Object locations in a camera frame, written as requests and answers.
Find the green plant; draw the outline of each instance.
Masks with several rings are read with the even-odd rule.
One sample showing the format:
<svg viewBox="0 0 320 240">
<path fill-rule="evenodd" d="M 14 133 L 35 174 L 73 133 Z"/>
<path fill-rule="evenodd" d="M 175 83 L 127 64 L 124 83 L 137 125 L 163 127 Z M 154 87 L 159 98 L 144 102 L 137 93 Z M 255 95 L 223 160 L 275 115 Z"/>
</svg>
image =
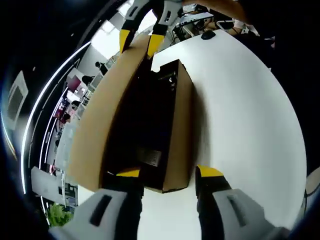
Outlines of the green plant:
<svg viewBox="0 0 320 240">
<path fill-rule="evenodd" d="M 65 225 L 73 218 L 73 213 L 64 211 L 64 206 L 53 204 L 50 205 L 50 208 L 46 214 L 50 228 L 59 227 Z"/>
</svg>

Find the office desk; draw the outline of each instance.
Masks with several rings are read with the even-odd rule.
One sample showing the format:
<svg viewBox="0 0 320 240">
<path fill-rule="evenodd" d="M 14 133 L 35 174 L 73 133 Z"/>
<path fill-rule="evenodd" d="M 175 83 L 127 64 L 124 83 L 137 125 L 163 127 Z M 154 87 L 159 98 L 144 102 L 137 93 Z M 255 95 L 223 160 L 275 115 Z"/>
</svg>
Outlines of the office desk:
<svg viewBox="0 0 320 240">
<path fill-rule="evenodd" d="M 268 68 L 222 30 L 156 54 L 152 69 L 180 59 L 196 91 L 197 162 L 224 173 L 264 208 L 276 226 L 291 228 L 306 185 L 302 131 L 284 90 Z M 78 189 L 79 204 L 90 193 Z M 139 240 L 200 240 L 194 179 L 160 194 L 144 190 Z"/>
</svg>

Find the white table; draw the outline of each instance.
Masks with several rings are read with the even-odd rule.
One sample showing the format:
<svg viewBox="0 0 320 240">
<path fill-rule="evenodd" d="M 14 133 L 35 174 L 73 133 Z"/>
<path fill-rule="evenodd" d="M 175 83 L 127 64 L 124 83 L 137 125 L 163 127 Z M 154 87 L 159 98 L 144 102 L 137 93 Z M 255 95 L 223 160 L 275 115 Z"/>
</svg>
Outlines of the white table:
<svg viewBox="0 0 320 240">
<path fill-rule="evenodd" d="M 284 90 L 268 68 L 222 30 L 178 43 L 154 56 L 152 70 L 180 59 L 197 92 L 197 162 L 223 172 L 264 208 L 275 226 L 292 228 L 306 185 L 302 131 Z M 79 204 L 90 193 L 79 188 Z M 201 239 L 194 179 L 188 188 L 142 199 L 139 240 Z"/>
</svg>

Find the cardboard box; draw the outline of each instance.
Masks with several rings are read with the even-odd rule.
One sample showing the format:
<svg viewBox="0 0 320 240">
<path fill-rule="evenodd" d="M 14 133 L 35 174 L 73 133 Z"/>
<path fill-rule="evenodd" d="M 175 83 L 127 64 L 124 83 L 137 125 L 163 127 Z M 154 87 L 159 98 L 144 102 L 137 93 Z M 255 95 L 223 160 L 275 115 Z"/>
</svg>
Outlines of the cardboard box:
<svg viewBox="0 0 320 240">
<path fill-rule="evenodd" d="M 188 186 L 193 84 L 179 60 L 150 72 L 142 64 L 148 42 L 140 36 L 118 58 L 76 130 L 67 174 L 91 191 L 103 188 L 105 175 L 132 167 L 157 192 Z"/>
</svg>

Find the computer mouse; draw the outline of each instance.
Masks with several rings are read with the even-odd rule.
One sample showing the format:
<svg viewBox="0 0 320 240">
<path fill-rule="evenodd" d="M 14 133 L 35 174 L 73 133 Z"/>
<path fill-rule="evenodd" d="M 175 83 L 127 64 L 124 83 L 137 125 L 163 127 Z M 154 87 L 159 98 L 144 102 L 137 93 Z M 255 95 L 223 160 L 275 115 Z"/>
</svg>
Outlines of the computer mouse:
<svg viewBox="0 0 320 240">
<path fill-rule="evenodd" d="M 216 35 L 216 34 L 215 34 L 213 31 L 209 30 L 209 31 L 205 31 L 205 32 L 202 34 L 201 38 L 202 38 L 203 40 L 209 40 L 209 39 L 212 39 L 215 35 Z"/>
</svg>

